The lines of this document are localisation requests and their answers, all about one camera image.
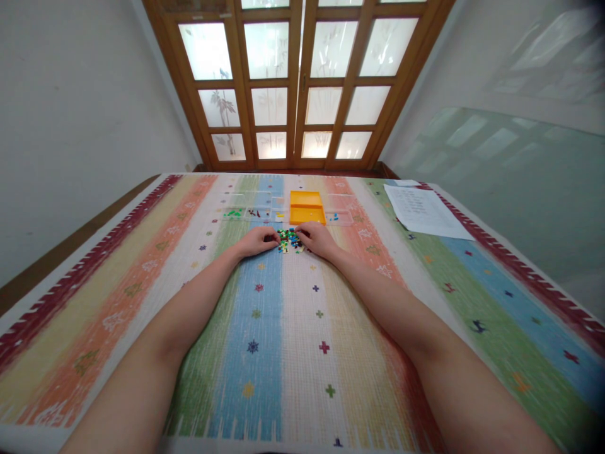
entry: blue stripe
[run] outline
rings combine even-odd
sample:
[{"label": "blue stripe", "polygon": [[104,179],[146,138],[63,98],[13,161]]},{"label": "blue stripe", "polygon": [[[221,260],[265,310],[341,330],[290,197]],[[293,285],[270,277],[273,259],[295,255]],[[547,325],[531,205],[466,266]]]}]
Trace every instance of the blue stripe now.
[{"label": "blue stripe", "polygon": [[[283,197],[283,177],[262,175],[258,190],[271,191],[274,197]],[[257,202],[266,202],[265,196],[258,197]],[[262,224],[250,223],[250,228],[259,225]],[[275,229],[282,228],[280,223],[268,225]],[[264,265],[264,269],[258,268],[260,264]],[[260,440],[271,441],[272,426],[275,424],[276,438],[280,441],[282,255],[271,250],[243,261],[240,266],[239,288],[227,334],[222,377],[214,392],[216,411],[210,420],[208,436],[230,438],[234,421],[237,420],[233,438],[243,439],[246,427],[246,437],[257,440],[258,426],[262,420]],[[262,285],[263,290],[257,291],[257,285]],[[259,318],[252,316],[254,310],[260,311]],[[258,351],[248,351],[251,342],[258,344]],[[244,396],[248,382],[254,386],[251,397]],[[222,433],[219,433],[221,420]]]},{"label": "blue stripe", "polygon": [[[514,319],[534,342],[544,357],[558,369],[582,399],[596,412],[605,414],[600,405],[605,368],[566,328],[552,319],[548,309],[530,298],[522,284],[508,278],[495,267],[472,242],[441,237],[441,241],[463,263],[490,296]],[[564,351],[578,357],[579,364],[565,357]]]}]

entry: table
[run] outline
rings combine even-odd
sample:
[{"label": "table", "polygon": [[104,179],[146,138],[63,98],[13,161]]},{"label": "table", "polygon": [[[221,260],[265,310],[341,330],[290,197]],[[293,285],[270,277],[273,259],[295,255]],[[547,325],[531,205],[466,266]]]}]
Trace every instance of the table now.
[{"label": "table", "polygon": [[[258,225],[224,219],[236,194],[291,190],[352,195],[353,225],[329,227],[338,244],[431,307],[560,446],[581,447],[602,419],[602,324],[438,187],[422,186],[478,241],[406,231],[385,183],[161,175],[0,318],[0,448],[58,450],[163,304]],[[175,452],[444,451],[414,367],[338,272],[276,250],[231,276],[165,435]]]}]

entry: wooden door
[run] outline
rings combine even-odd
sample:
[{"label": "wooden door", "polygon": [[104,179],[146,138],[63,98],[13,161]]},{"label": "wooden door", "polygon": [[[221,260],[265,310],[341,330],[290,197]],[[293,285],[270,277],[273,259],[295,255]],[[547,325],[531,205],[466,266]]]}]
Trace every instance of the wooden door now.
[{"label": "wooden door", "polygon": [[372,168],[454,0],[143,2],[204,163],[238,171]]},{"label": "wooden door", "polygon": [[296,167],[374,166],[452,3],[306,0]]}]

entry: wooden frame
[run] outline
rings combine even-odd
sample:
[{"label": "wooden frame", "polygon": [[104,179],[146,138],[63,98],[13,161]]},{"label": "wooden frame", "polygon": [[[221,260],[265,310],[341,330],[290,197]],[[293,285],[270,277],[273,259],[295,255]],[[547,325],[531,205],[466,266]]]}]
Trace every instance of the wooden frame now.
[{"label": "wooden frame", "polygon": [[[200,155],[210,171],[250,171],[283,168],[325,168],[327,170],[371,169],[384,148],[403,106],[432,47],[441,32],[455,0],[427,0],[425,3],[389,3],[365,0],[363,6],[319,8],[318,0],[307,0],[302,61],[298,58],[301,36],[302,2],[291,0],[288,8],[242,9],[241,0],[227,0],[227,13],[183,13],[164,11],[159,0],[142,0],[158,44],[175,84]],[[418,18],[418,23],[395,76],[360,77],[374,20],[377,18]],[[343,78],[311,78],[315,26],[319,21],[357,21],[357,31],[347,73]],[[288,76],[279,79],[250,79],[244,25],[246,23],[289,23]],[[223,23],[227,37],[232,79],[193,78],[182,42],[179,23]],[[306,125],[308,93],[314,87],[342,87],[340,104],[333,125]],[[352,96],[357,86],[390,86],[378,120],[374,125],[345,125]],[[287,88],[286,125],[256,126],[252,92],[254,88]],[[234,90],[239,112],[239,127],[209,127],[198,90]],[[328,154],[323,159],[302,158],[303,134],[331,131]],[[366,152],[359,160],[337,160],[343,132],[371,132]],[[257,132],[286,132],[286,158],[261,160],[256,143]],[[242,134],[245,161],[219,161],[212,134]]]},{"label": "wooden frame", "polygon": [[[422,66],[447,19],[455,0],[428,0],[426,3],[380,4],[365,0],[362,6],[319,8],[318,0],[307,0],[301,62],[301,90],[296,125],[295,167],[325,168],[327,170],[371,169],[376,163],[386,139],[401,113],[405,100],[418,78]],[[410,43],[395,76],[360,77],[361,65],[371,36],[375,19],[418,18]],[[357,21],[357,31],[344,78],[311,78],[315,26],[321,21]],[[305,124],[308,88],[340,86],[342,93],[333,125]],[[345,125],[353,92],[357,86],[390,86],[389,95],[374,125]],[[331,131],[330,145],[325,159],[303,158],[305,132]],[[366,151],[358,160],[337,160],[336,154],[343,132],[371,132]]]}]

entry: yellow tray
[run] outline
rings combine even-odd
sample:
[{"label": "yellow tray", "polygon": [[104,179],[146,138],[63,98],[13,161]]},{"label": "yellow tray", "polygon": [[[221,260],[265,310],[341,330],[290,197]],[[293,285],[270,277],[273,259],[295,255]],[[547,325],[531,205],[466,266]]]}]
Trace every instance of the yellow tray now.
[{"label": "yellow tray", "polygon": [[315,191],[290,191],[290,206],[323,210],[320,193]]},{"label": "yellow tray", "polygon": [[319,192],[290,191],[290,224],[300,225],[317,221],[326,224],[323,203]]},{"label": "yellow tray", "polygon": [[305,222],[317,221],[326,224],[326,216],[321,208],[290,208],[290,224],[300,225]]}]

